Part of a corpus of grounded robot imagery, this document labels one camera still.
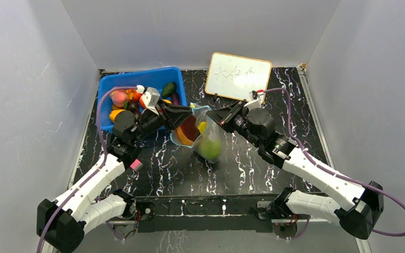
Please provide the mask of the yellow bell pepper toy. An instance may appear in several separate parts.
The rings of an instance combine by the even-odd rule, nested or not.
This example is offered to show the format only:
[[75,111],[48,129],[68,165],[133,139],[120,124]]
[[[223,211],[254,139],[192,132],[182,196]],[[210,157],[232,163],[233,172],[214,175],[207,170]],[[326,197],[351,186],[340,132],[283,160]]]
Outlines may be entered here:
[[198,125],[197,125],[197,129],[199,131],[200,134],[203,134],[206,129],[207,129],[207,122],[206,121],[201,121]]

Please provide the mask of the hot dog bun toy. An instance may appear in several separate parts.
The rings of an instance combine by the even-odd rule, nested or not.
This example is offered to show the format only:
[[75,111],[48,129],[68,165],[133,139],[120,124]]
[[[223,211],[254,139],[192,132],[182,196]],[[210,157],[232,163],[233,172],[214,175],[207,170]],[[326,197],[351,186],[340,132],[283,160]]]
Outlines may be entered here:
[[200,131],[196,126],[196,117],[192,114],[175,129],[175,135],[180,144],[192,146],[200,136]]

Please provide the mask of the clear zip top bag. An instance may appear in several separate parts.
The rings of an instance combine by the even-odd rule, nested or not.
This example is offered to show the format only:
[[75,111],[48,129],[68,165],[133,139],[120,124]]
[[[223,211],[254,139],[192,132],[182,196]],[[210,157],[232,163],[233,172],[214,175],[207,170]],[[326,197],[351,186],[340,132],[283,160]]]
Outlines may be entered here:
[[188,118],[199,131],[195,141],[191,141],[178,128],[170,133],[171,141],[182,147],[190,148],[210,163],[216,163],[221,155],[219,126],[207,115],[211,108],[208,105],[191,103],[193,115]]

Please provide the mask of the green round melon toy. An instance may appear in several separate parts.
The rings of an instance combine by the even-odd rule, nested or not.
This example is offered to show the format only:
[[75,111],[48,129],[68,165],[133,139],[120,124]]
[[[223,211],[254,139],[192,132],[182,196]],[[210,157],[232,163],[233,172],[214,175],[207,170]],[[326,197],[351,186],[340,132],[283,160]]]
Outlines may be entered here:
[[200,142],[197,152],[206,160],[216,160],[221,154],[221,142],[220,140],[204,139]]

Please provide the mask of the orange pumpkin toy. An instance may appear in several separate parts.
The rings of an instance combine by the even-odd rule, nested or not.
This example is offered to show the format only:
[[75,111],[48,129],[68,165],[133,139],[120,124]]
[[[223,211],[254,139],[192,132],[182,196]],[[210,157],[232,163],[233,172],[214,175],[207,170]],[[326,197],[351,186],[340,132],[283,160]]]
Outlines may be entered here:
[[143,95],[142,93],[134,89],[128,89],[125,91],[125,93],[128,97],[127,99],[128,102],[138,102]]

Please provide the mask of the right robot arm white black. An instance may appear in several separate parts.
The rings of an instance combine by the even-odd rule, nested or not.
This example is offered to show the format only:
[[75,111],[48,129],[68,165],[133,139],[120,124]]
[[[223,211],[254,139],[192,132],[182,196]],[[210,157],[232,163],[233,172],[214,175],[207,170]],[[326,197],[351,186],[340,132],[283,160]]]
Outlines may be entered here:
[[308,194],[287,187],[273,203],[257,209],[260,216],[310,215],[338,223],[356,238],[369,238],[383,212],[382,194],[345,180],[330,167],[320,169],[322,162],[308,159],[294,140],[276,131],[274,118],[263,108],[248,109],[243,102],[237,102],[207,115],[224,131],[243,136],[267,163],[307,180],[326,194]]

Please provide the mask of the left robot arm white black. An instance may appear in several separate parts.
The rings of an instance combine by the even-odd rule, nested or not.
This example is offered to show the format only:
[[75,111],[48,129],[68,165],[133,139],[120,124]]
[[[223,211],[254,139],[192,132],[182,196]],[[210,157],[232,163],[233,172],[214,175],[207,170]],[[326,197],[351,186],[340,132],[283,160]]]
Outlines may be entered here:
[[100,192],[115,178],[140,162],[137,141],[161,127],[175,130],[192,115],[188,106],[160,101],[138,120],[123,110],[114,119],[112,134],[103,157],[76,184],[53,201],[44,199],[37,207],[37,252],[73,252],[86,233],[113,217],[131,219],[136,214],[134,197],[122,191],[95,202]]

